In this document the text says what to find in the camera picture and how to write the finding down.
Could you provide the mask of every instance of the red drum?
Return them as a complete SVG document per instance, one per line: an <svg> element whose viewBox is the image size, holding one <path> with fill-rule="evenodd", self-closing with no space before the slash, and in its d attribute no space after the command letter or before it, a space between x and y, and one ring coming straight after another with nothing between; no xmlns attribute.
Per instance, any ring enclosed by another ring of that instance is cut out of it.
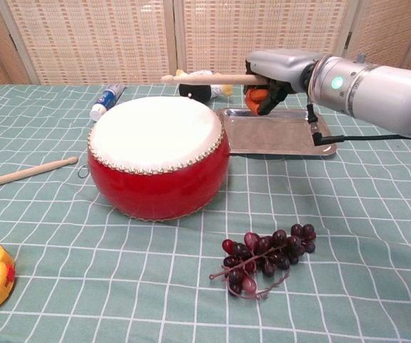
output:
<svg viewBox="0 0 411 343"><path fill-rule="evenodd" d="M227 175L229 141L208 106L151 96L111 108L88 136L88 168L110 204L131 217L183 217L212 200Z"/></svg>

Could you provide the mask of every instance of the green checkered tablecloth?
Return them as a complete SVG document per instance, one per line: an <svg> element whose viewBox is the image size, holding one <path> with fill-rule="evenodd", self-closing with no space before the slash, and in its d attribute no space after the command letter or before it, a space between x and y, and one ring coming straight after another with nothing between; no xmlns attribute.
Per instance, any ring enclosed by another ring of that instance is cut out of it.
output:
<svg viewBox="0 0 411 343"><path fill-rule="evenodd" d="M329 157L235 155L206 209L141 222L78 176L103 89L0 86L0 175L79 158L0 186L0 244L17 273L0 342L411 342L411 141L345 142ZM130 86L120 101L160 94L177 89ZM210 106L243 107L241 95ZM383 132L318 110L333 134ZM223 239L295 222L315 225L317 250L268 299L237 299L209 280Z"/></svg>

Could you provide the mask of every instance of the grapes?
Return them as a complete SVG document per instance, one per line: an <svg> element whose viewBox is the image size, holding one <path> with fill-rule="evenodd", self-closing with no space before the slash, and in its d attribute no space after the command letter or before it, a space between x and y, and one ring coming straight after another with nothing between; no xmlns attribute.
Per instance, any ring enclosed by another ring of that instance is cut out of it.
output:
<svg viewBox="0 0 411 343"><path fill-rule="evenodd" d="M242 269L233 269L228 274L227 278L231 284L241 284L245 276Z"/></svg>
<svg viewBox="0 0 411 343"><path fill-rule="evenodd" d="M272 246L272 238L269 236L266 237L262 237L259 241L257 241L256 243L256 254L260 255L260 254L264 254L265 252L267 252L267 250L270 249L270 247Z"/></svg>
<svg viewBox="0 0 411 343"><path fill-rule="evenodd" d="M241 294L242 293L242 290L243 290L243 287L242 287L242 284L229 284L229 288L233 291L233 292L235 292L235 293L237 293L237 294Z"/></svg>
<svg viewBox="0 0 411 343"><path fill-rule="evenodd" d="M305 252L311 254L315 251L316 246L315 246L315 243L313 241L307 241L307 242L305 242L304 247L305 247Z"/></svg>
<svg viewBox="0 0 411 343"><path fill-rule="evenodd" d="M286 242L286 231L285 230L280 229L273 233L272 246L274 248L282 247L285 242Z"/></svg>
<svg viewBox="0 0 411 343"><path fill-rule="evenodd" d="M266 277L273 277L275 274L275 265L271 261L267 260L262 266L262 272Z"/></svg>
<svg viewBox="0 0 411 343"><path fill-rule="evenodd" d="M251 277L245 276L243 278L242 288L246 293L252 294L256 292L257 285Z"/></svg>
<svg viewBox="0 0 411 343"><path fill-rule="evenodd" d="M240 260L236 256L228 256L223 261L223 265L229 268L235 267L239 263L240 263Z"/></svg>
<svg viewBox="0 0 411 343"><path fill-rule="evenodd" d="M291 236L302 237L303 227L301 224L294 224L291 226Z"/></svg>
<svg viewBox="0 0 411 343"><path fill-rule="evenodd" d="M269 291L281 284L287 272L278 282L272 283L257 292L257 284L252 274L261 271L266 278L272 278L277 269L288 271L299 263L305 253L313 253L316 249L315 228L311 224L293 224L290 236L283 229L278 229L271 236L260 237L255 232L247 232L244 243L231 239L222 241L222 248L227 253L223 260L223 270L209 275L214 278L224 275L228 291L231 295L245 299L265 298Z"/></svg>
<svg viewBox="0 0 411 343"><path fill-rule="evenodd" d="M222 249L228 253L229 255L233 254L233 249L234 249L234 242L231 239L225 239L222 241Z"/></svg>
<svg viewBox="0 0 411 343"><path fill-rule="evenodd" d="M248 249L253 252L254 248L256 247L256 243L260 240L260 238L254 232L247 232L243 240L247 245Z"/></svg>

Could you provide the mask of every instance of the wooden drumstick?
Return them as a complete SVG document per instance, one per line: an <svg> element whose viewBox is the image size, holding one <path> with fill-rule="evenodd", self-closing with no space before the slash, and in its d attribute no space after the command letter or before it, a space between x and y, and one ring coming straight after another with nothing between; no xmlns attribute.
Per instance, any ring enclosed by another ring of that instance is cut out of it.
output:
<svg viewBox="0 0 411 343"><path fill-rule="evenodd" d="M165 84L247 84L259 86L267 84L267 79L251 74L164 75L161 82Z"/></svg>
<svg viewBox="0 0 411 343"><path fill-rule="evenodd" d="M0 185L7 184L12 181L24 179L26 177L32 177L33 175L38 175L44 172L49 172L53 169L58 169L62 166L66 166L68 164L75 164L78 162L77 157L70 157L68 159L63 159L61 161L54 161L42 164L41 166L33 166L32 168L28 168L25 170L16 171L11 174L3 175L0 177Z"/></svg>

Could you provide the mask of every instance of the drumhead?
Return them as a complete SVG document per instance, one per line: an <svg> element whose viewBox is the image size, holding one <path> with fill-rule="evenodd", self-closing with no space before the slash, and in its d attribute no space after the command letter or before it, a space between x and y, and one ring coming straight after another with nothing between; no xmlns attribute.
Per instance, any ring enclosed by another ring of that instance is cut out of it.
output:
<svg viewBox="0 0 411 343"><path fill-rule="evenodd" d="M94 125L89 150L100 162L138 174L172 171L202 160L222 140L219 117L183 96L148 96L111 108Z"/></svg>

